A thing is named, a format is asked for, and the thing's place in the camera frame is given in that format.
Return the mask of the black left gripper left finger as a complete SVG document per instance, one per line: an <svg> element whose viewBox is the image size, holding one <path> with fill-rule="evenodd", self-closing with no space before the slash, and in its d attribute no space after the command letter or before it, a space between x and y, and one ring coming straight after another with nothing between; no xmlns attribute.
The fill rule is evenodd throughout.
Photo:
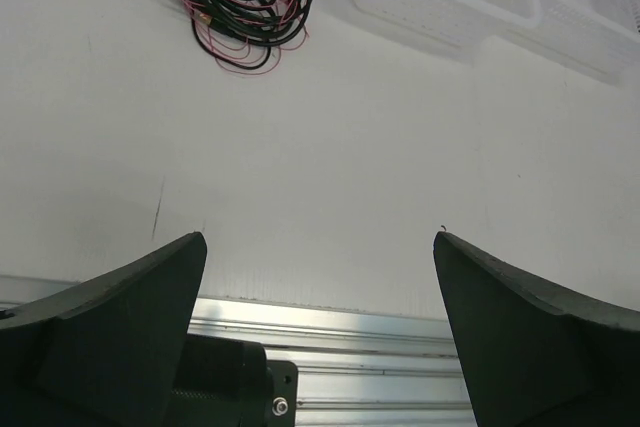
<svg viewBox="0 0 640 427"><path fill-rule="evenodd" d="M4 426L159 426L200 288L199 232L1 312Z"/></svg>

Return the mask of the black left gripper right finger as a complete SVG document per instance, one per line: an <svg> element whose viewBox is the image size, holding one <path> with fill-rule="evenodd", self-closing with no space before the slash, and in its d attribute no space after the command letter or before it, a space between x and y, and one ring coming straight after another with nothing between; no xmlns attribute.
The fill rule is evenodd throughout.
<svg viewBox="0 0 640 427"><path fill-rule="evenodd" d="M449 232L433 255L477 425L638 425L638 312Z"/></svg>

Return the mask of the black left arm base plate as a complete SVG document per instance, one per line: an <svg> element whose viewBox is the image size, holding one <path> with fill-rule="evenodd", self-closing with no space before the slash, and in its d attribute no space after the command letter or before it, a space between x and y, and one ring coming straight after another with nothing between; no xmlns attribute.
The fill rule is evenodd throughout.
<svg viewBox="0 0 640 427"><path fill-rule="evenodd" d="M163 424L293 427L298 377L260 343L189 334Z"/></svg>

